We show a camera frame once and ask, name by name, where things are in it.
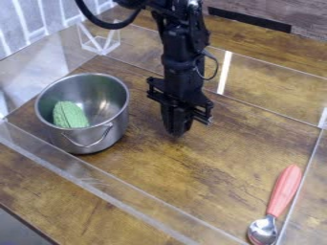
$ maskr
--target cable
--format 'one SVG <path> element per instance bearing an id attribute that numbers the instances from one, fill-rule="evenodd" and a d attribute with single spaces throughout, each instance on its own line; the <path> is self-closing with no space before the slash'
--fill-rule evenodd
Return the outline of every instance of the cable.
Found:
<path id="1" fill-rule="evenodd" d="M 139 12 L 142 11 L 142 8 L 135 10 L 135 12 L 131 14 L 131 16 L 122 21 L 120 23 L 107 23 L 104 22 L 102 19 L 99 19 L 95 14 L 88 10 L 86 3 L 83 0 L 75 0 L 76 5 L 80 9 L 80 11 L 83 12 L 83 14 L 86 15 L 86 17 L 88 18 L 88 20 L 98 26 L 106 28 L 106 29 L 111 29 L 111 30 L 118 30 L 122 29 L 124 27 L 127 27 L 135 20 L 135 18 L 138 17 Z"/>
<path id="2" fill-rule="evenodd" d="M 212 60 L 215 60 L 215 63 L 216 63 L 216 70 L 215 70 L 214 75 L 212 75 L 211 77 L 208 77 L 208 78 L 206 78 L 204 75 L 200 74 L 199 69 L 198 69 L 198 66 L 196 66 L 196 62 L 198 62 L 198 60 L 202 58 L 202 56 L 199 56 L 199 57 L 195 59 L 195 61 L 194 61 L 195 70 L 196 70 L 198 75 L 200 76 L 200 78 L 203 78 L 204 80 L 211 80 L 211 79 L 214 79 L 215 76 L 218 75 L 220 64 L 219 64 L 218 59 L 214 57 L 214 55 L 212 55 L 208 51 L 203 50 L 203 51 L 202 51 L 202 54 L 203 54 L 204 56 L 207 56 L 208 58 L 211 58 Z"/>

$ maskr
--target spoon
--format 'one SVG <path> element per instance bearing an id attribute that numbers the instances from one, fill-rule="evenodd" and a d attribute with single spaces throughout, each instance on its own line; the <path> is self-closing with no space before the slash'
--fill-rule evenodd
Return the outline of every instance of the spoon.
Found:
<path id="1" fill-rule="evenodd" d="M 283 213 L 302 182 L 302 169 L 297 165 L 289 166 L 277 181 L 267 215 L 258 219 L 249 227 L 249 238 L 254 245 L 273 245 L 278 240 L 275 219 Z"/>

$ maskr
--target stainless steel pot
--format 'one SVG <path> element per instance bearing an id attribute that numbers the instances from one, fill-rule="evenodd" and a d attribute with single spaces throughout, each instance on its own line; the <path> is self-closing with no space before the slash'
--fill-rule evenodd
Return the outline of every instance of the stainless steel pot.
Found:
<path id="1" fill-rule="evenodd" d="M 90 126 L 63 128 L 54 124 L 58 101 L 74 102 L 84 111 Z M 123 81 L 106 74 L 79 74 L 54 82 L 39 94 L 35 110 L 51 142 L 74 154 L 112 146 L 128 126 L 130 91 Z"/>

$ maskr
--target spoon handle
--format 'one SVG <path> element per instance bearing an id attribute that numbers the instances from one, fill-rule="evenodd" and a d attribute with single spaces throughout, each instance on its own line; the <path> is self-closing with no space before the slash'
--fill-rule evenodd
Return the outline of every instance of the spoon handle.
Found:
<path id="1" fill-rule="evenodd" d="M 277 181 L 267 214 L 277 218 L 283 213 L 302 182 L 302 169 L 297 165 L 289 166 Z"/>

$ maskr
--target black robotic arm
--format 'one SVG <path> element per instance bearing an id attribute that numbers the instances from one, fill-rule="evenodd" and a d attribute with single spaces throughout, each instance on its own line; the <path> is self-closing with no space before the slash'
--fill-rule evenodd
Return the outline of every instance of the black robotic arm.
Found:
<path id="1" fill-rule="evenodd" d="M 147 79 L 148 98 L 162 105 L 163 124 L 171 135 L 180 137 L 191 129 L 194 120 L 208 124 L 214 103 L 202 93 L 204 57 L 216 59 L 204 51 L 210 33 L 203 21 L 202 1 L 115 0 L 134 10 L 130 18 L 116 24 L 103 22 L 88 11 L 83 0 L 75 1 L 90 21 L 107 29 L 128 26 L 140 10 L 150 7 L 163 41 L 163 79 Z"/>

